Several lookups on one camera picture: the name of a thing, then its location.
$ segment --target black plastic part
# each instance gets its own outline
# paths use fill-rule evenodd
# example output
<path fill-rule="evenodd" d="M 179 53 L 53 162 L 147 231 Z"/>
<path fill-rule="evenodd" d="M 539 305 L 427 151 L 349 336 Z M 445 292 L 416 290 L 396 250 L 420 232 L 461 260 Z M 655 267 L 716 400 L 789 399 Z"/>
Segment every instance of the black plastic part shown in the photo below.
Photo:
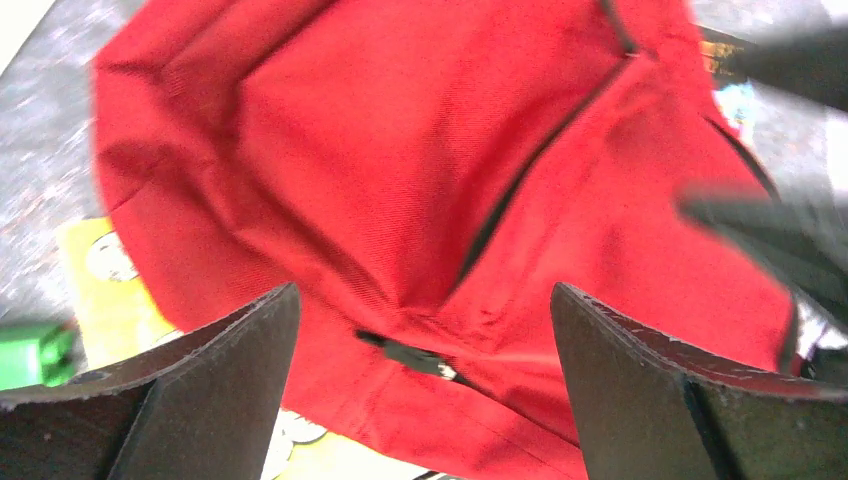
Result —
<path fill-rule="evenodd" d="M 844 25 L 761 42 L 734 56 L 749 77 L 848 112 L 848 28 Z"/>
<path fill-rule="evenodd" d="M 733 241 L 848 333 L 848 204 L 690 196 L 680 210 Z"/>
<path fill-rule="evenodd" d="M 284 287 L 90 381 L 0 392 L 0 478 L 260 478 L 299 316 Z"/>
<path fill-rule="evenodd" d="M 575 287 L 551 308 L 591 480 L 848 478 L 848 390 L 715 356 Z"/>

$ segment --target seam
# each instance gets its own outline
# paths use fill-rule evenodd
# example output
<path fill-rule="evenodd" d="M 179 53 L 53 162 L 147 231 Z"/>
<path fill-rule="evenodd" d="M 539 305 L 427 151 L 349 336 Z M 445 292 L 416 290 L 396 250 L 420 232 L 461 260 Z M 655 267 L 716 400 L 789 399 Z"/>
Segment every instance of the seam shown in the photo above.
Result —
<path fill-rule="evenodd" d="M 495 402 L 495 403 L 497 403 L 498 405 L 501 405 L 503 408 L 505 408 L 505 409 L 509 410 L 512 414 L 514 414 L 514 415 L 516 415 L 516 416 L 520 417 L 520 418 L 521 418 L 522 420 L 524 420 L 525 422 L 530 422 L 530 420 L 528 420 L 526 417 L 524 417 L 523 415 L 519 414 L 519 413 L 518 413 L 518 412 L 516 412 L 515 410 L 513 410 L 513 409 L 511 409 L 511 408 L 509 408 L 509 407 L 507 407 L 507 406 L 505 406 L 505 405 L 503 405 L 503 404 L 501 404 L 500 402 L 497 402 L 496 400 L 490 399 L 490 398 L 485 397 L 485 396 L 484 396 L 484 398 L 486 398 L 486 399 L 487 399 L 487 400 L 489 400 L 490 402 Z M 472 416 L 471 416 L 470 414 L 468 414 L 468 413 L 467 413 L 464 409 L 456 408 L 456 404 L 454 404 L 454 409 L 455 409 L 457 412 L 459 412 L 460 414 L 462 414 L 465 418 L 467 418 L 467 419 L 471 420 L 472 422 L 476 423 L 477 425 L 479 425 L 479 426 L 480 426 L 480 427 L 482 427 L 483 429 L 485 429 L 485 430 L 489 431 L 489 433 L 491 433 L 491 434 L 493 434 L 493 435 L 497 436 L 497 437 L 498 437 L 498 438 L 500 438 L 501 440 L 503 440 L 503 441 L 505 441 L 506 443 L 508 443 L 508 444 L 512 445 L 513 447 L 517 448 L 518 450 L 521 450 L 522 452 L 526 453 L 527 455 L 530 455 L 531 457 L 533 457 L 534 459 L 536 459 L 539 463 L 541 463 L 541 464 L 543 464 L 543 465 L 546 465 L 546 466 L 550 467 L 551 469 L 556 470 L 557 472 L 560 472 L 560 473 L 564 474 L 566 477 L 568 477 L 568 478 L 570 478 L 570 479 L 573 479 L 573 478 L 574 478 L 574 477 L 573 477 L 573 476 L 571 476 L 569 473 L 567 473 L 567 472 L 565 472 L 565 471 L 563 471 L 563 470 L 560 470 L 558 467 L 555 467 L 555 466 L 551 465 L 550 463 L 548 463 L 548 462 L 547 462 L 547 461 L 545 461 L 544 459 L 540 458 L 538 455 L 535 455 L 535 454 L 533 454 L 532 452 L 530 452 L 529 450 L 527 450 L 526 448 L 522 447 L 521 445 L 519 445 L 518 443 L 516 443 L 516 442 L 515 442 L 515 440 L 512 440 L 511 438 L 509 438 L 509 437 L 507 437 L 507 436 L 505 436 L 505 435 L 502 435 L 500 432 L 498 432 L 498 431 L 494 430 L 493 428 L 491 428 L 491 427 L 489 427 L 488 425 L 484 424 L 483 422 L 481 422 L 480 420 L 476 419 L 475 417 L 472 417 Z M 578 450 L 580 450 L 580 447 L 578 447 L 578 446 L 574 445 L 573 443 L 569 442 L 568 440 L 565 440 L 564 438 L 562 438 L 562 437 L 560 437 L 559 435 L 557 435 L 557 434 L 555 434 L 555 433 L 551 432 L 550 430 L 548 430 L 548 433 L 550 433 L 551 435 L 554 435 L 554 436 L 555 436 L 555 437 L 557 437 L 557 438 L 562 439 L 562 441 L 563 441 L 563 442 L 566 442 L 566 443 L 568 443 L 568 444 L 570 444 L 570 445 L 574 446 L 574 448 L 577 448 Z"/>

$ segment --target red backpack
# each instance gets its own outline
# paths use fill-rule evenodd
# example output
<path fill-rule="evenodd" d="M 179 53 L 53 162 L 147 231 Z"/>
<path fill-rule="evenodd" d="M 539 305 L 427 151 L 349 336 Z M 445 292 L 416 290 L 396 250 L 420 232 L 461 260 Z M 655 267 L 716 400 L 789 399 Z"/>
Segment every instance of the red backpack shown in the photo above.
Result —
<path fill-rule="evenodd" d="M 675 211 L 768 188 L 680 0 L 152 0 L 95 73 L 103 198 L 164 315 L 296 282 L 283 404 L 386 455 L 585 478 L 558 281 L 775 368 L 788 294 Z"/>

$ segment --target black zipper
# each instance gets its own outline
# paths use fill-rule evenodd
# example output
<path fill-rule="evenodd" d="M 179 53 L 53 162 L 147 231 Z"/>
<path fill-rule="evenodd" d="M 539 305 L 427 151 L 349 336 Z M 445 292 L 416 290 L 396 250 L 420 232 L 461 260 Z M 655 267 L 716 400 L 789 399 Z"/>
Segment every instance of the black zipper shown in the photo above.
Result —
<path fill-rule="evenodd" d="M 506 213 L 507 208 L 509 208 L 510 204 L 514 200 L 519 187 L 524 182 L 527 174 L 542 154 L 550 148 L 553 142 L 569 125 L 574 122 L 574 120 L 577 119 L 577 117 L 580 116 L 580 114 L 592 105 L 592 103 L 594 103 L 595 100 L 597 100 L 610 86 L 612 86 L 613 83 L 615 83 L 624 71 L 625 67 L 629 65 L 630 61 L 638 54 L 639 47 L 636 42 L 633 41 L 633 38 L 627 32 L 624 23 L 621 21 L 621 17 L 615 9 L 614 0 L 600 0 L 600 5 L 612 24 L 616 38 L 618 39 L 619 45 L 623 51 L 622 61 L 613 67 L 612 71 L 610 71 L 601 81 L 601 84 L 586 95 L 577 107 L 569 112 L 565 118 L 563 118 L 562 121 L 560 121 L 559 124 L 557 124 L 553 130 L 548 133 L 544 140 L 542 140 L 536 149 L 533 150 L 527 160 L 525 160 L 524 165 L 522 165 L 506 192 L 504 192 L 501 196 L 501 199 L 497 204 L 495 204 L 494 209 L 486 218 L 486 221 L 483 223 L 480 231 L 475 236 L 474 241 L 471 244 L 471 248 L 462 263 L 462 268 L 460 269 L 458 278 L 454 284 L 454 290 L 456 290 L 471 269 L 474 268 L 474 265 L 476 265 L 480 260 L 480 257 L 489 245 L 495 230 Z M 364 330 L 357 330 L 356 337 L 368 344 L 380 348 L 386 358 L 394 360 L 407 368 L 427 375 L 435 375 L 449 382 L 465 385 L 477 390 L 478 392 L 482 392 L 479 387 L 475 386 L 462 374 L 454 370 L 447 360 L 434 352 L 404 345 L 382 335 Z"/>
<path fill-rule="evenodd" d="M 509 188 L 507 188 L 506 192 L 501 196 L 501 199 L 498 203 L 495 204 L 495 207 L 492 209 L 492 212 L 486 217 L 486 221 L 483 222 L 483 226 L 477 232 L 477 235 L 474 237 L 474 241 L 471 243 L 471 248 L 468 251 L 468 254 L 465 257 L 465 260 L 462 262 L 462 268 L 459 271 L 459 276 L 454 283 L 454 290 L 465 280 L 465 277 L 471 272 L 474 268 L 474 265 L 480 260 L 480 257 L 483 255 L 483 252 L 486 250 L 486 247 L 492 240 L 492 237 L 495 234 L 495 230 L 498 225 L 500 225 L 501 220 L 504 217 L 504 214 L 507 211 L 507 208 L 512 204 L 515 199 L 515 195 L 518 192 L 518 188 L 524 182 L 524 179 L 527 177 L 527 174 L 536 164 L 536 162 L 541 158 L 541 156 L 551 147 L 551 145 L 556 141 L 557 138 L 571 125 L 577 117 L 580 116 L 581 113 L 586 111 L 586 109 L 592 105 L 595 100 L 597 100 L 607 89 L 609 89 L 612 84 L 618 79 L 621 73 L 624 71 L 625 67 L 630 63 L 630 55 L 628 54 L 628 58 L 621 61 L 616 65 L 610 73 L 604 78 L 601 84 L 592 90 L 580 104 L 565 118 L 557 124 L 553 130 L 551 130 L 544 140 L 536 147 L 535 150 L 530 154 L 527 160 L 522 165 L 521 170 L 519 170 L 518 174 L 510 183 Z"/>
<path fill-rule="evenodd" d="M 376 333 L 357 330 L 356 338 L 383 350 L 383 355 L 401 365 L 427 375 L 458 383 L 479 390 L 462 374 L 436 353 L 396 342 Z"/>

